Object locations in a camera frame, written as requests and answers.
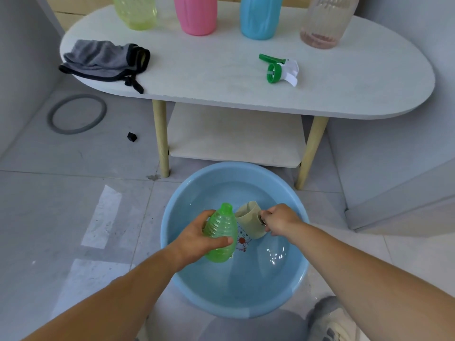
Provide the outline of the person's right hand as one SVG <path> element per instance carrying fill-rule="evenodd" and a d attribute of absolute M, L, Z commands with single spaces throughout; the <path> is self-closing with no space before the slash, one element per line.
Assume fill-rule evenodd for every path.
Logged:
<path fill-rule="evenodd" d="M 279 207 L 279 216 L 281 218 L 281 234 L 271 234 L 273 236 L 285 237 L 290 243 L 294 244 L 297 235 L 306 225 L 299 216 L 286 204 L 275 205 Z"/>

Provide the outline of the person's left hand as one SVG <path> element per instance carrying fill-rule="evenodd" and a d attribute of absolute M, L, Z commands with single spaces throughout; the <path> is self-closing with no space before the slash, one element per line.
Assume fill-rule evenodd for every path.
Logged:
<path fill-rule="evenodd" d="M 204 248 L 203 228 L 215 210 L 202 211 L 169 246 L 173 255 L 176 272 L 185 266 L 195 263 L 208 252 L 217 248 Z"/>

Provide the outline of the green ribbed plastic bottle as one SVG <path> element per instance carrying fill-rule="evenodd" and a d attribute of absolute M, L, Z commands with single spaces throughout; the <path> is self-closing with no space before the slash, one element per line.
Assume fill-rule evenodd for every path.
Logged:
<path fill-rule="evenodd" d="M 206 254 L 209 261 L 224 263 L 232 258 L 237 245 L 237 220 L 232 205 L 222 203 L 221 207 L 212 214 L 203 228 L 204 236 L 210 238 L 231 237 L 232 244 L 214 249 Z"/>

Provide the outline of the beige plastic cup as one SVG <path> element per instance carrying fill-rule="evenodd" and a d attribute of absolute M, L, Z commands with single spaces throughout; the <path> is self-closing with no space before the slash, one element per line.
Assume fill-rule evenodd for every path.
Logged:
<path fill-rule="evenodd" d="M 234 213 L 240 227 L 252 239 L 260 239 L 266 235 L 265 225 L 260 219 L 261 208 L 256 201 L 249 201 L 240 206 Z"/>

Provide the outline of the person's right forearm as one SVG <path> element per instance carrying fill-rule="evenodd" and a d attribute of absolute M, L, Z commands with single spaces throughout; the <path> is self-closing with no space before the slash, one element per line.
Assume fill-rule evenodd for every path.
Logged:
<path fill-rule="evenodd" d="M 455 341 L 455 298 L 306 223 L 288 239 L 370 341 Z"/>

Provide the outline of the person's left forearm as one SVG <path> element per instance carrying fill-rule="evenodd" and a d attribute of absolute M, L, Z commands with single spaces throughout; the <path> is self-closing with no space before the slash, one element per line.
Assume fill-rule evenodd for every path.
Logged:
<path fill-rule="evenodd" d="M 167 246 L 22 341 L 137 341 L 148 314 L 183 266 L 181 251 Z"/>

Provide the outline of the light blue plastic basin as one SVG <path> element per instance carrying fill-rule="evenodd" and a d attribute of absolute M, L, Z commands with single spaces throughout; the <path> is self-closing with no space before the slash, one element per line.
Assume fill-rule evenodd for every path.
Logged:
<path fill-rule="evenodd" d="M 236 211 L 256 201 L 262 209 L 287 204 L 305 222 L 304 205 L 293 188 L 268 169 L 245 162 L 220 162 L 192 174 L 171 196 L 163 214 L 161 248 L 174 241 L 203 210 L 223 202 Z M 219 317 L 247 319 L 270 313 L 288 301 L 303 280 L 309 263 L 284 237 L 253 240 L 240 236 L 230 259 L 223 263 L 203 257 L 173 277 L 179 291 L 196 307 Z"/>

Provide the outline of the wooden table leg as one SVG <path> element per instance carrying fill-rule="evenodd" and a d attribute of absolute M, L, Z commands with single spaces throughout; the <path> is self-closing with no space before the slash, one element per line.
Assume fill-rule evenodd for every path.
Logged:
<path fill-rule="evenodd" d="M 297 190 L 302 190 L 304 187 L 328 120 L 329 118 L 325 116 L 314 116 L 308 141 L 306 142 L 305 152 L 301 161 L 299 174 L 294 185 Z"/>
<path fill-rule="evenodd" d="M 167 105 L 163 100 L 152 100 L 153 115 L 155 122 L 157 149 L 161 177 L 167 178 L 170 175 L 169 147 L 168 147 L 168 120 Z"/>

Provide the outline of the white lower table shelf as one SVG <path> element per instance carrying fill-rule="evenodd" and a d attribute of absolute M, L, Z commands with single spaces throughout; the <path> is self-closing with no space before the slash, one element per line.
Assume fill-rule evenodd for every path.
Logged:
<path fill-rule="evenodd" d="M 300 115 L 176 103 L 168 123 L 170 155 L 296 168 L 305 152 Z"/>

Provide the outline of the person's grey trouser leg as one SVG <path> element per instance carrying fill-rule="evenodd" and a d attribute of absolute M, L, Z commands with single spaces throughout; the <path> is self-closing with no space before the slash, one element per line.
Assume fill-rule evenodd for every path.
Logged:
<path fill-rule="evenodd" d="M 306 341 L 308 335 L 306 319 L 277 309 L 253 319 L 216 317 L 197 338 L 186 332 L 176 341 Z"/>

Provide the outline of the person's white shoe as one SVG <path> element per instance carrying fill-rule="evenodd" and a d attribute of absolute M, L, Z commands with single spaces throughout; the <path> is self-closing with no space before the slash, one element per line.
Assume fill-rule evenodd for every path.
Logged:
<path fill-rule="evenodd" d="M 306 341 L 367 341 L 336 296 L 319 300 L 306 316 Z"/>

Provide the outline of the white oval side table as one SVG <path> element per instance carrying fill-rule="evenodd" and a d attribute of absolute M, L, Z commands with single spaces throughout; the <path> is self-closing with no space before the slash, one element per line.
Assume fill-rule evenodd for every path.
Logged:
<path fill-rule="evenodd" d="M 420 106 L 435 88 L 433 68 L 415 45 L 364 18 L 351 20 L 340 45 L 320 50 L 297 37 L 297 20 L 304 9 L 283 7 L 276 35 L 256 41 L 240 33 L 239 3 L 219 1 L 217 30 L 195 37 L 180 29 L 172 0 L 156 2 L 161 11 L 157 29 L 130 30 L 114 7 L 106 6 L 66 32 L 60 54 L 69 52 L 79 39 L 149 49 L 151 62 L 138 77 L 144 94 L 123 82 L 77 79 L 113 95 L 163 100 L 168 123 L 176 103 L 296 114 L 301 116 L 306 143 L 314 116 L 392 118 Z M 259 54 L 297 61 L 297 86 L 284 80 L 268 83 L 268 63 Z"/>

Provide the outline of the green and white spray nozzle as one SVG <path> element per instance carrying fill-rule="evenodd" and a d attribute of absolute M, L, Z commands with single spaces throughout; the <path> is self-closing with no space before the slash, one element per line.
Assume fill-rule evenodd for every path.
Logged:
<path fill-rule="evenodd" d="M 267 82 L 276 84 L 284 80 L 293 87 L 298 84 L 299 65 L 295 60 L 275 58 L 265 54 L 259 54 L 259 59 L 268 63 Z"/>

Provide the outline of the blue plastic bottle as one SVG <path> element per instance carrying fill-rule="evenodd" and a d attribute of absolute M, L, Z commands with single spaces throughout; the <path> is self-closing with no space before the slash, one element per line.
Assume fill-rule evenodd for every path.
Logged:
<path fill-rule="evenodd" d="M 278 27 L 283 0 L 241 0 L 240 29 L 254 40 L 271 39 Z"/>

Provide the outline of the clear ribbed plastic bottle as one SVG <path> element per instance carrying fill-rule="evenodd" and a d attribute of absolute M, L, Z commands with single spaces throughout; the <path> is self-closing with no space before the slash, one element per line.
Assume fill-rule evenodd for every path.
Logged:
<path fill-rule="evenodd" d="M 337 46 L 360 0 L 311 0 L 303 18 L 300 39 L 317 49 Z"/>

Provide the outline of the grey cloth with black trim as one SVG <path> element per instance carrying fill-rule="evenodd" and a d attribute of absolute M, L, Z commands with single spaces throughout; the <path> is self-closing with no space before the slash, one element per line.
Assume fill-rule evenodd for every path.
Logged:
<path fill-rule="evenodd" d="M 102 82 L 123 81 L 126 86 L 144 94 L 137 75 L 146 71 L 151 54 L 139 45 L 80 39 L 63 58 L 59 70 L 64 74 Z"/>

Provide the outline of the pink plastic bottle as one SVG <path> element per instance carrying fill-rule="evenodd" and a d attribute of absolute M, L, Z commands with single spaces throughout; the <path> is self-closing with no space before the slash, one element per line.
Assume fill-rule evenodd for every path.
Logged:
<path fill-rule="evenodd" d="M 216 30 L 218 0 L 174 0 L 174 5 L 184 33 L 206 36 Z"/>

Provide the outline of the yellow-green plastic bottle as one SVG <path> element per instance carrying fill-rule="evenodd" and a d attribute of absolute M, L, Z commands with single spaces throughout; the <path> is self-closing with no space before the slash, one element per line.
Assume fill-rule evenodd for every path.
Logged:
<path fill-rule="evenodd" d="M 112 0 L 119 19 L 130 29 L 143 31 L 156 26 L 155 0 Z"/>

